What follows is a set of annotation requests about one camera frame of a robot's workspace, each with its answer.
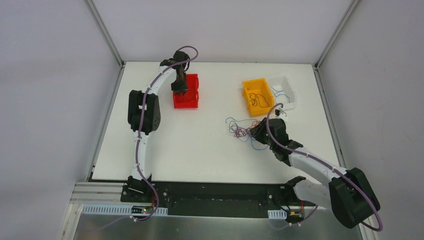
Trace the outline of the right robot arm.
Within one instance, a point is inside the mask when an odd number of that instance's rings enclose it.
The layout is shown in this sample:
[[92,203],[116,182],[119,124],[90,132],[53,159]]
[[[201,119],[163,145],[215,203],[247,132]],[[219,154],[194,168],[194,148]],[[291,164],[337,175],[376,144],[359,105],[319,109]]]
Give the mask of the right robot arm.
[[313,183],[304,177],[289,181],[289,188],[283,192],[288,204],[307,201],[324,207],[349,229],[375,216],[378,226],[369,228],[377,232],[383,229],[378,213],[381,205],[362,170],[346,169],[317,157],[301,143],[289,139],[286,124],[280,118],[265,117],[249,132],[253,139],[269,146],[277,160],[318,181]]

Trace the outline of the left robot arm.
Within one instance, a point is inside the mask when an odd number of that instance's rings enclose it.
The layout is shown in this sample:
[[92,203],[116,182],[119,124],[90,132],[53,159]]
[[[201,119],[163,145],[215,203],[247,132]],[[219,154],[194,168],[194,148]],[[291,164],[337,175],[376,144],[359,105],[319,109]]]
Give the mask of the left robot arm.
[[151,170],[147,164],[147,155],[149,136],[161,123],[159,90],[165,83],[169,83],[174,94],[184,95],[189,89],[186,71],[190,61],[190,56],[179,48],[171,58],[159,64],[158,75],[150,84],[129,93],[127,121],[134,133],[135,161],[127,185],[140,202],[149,201],[153,195],[148,181]]

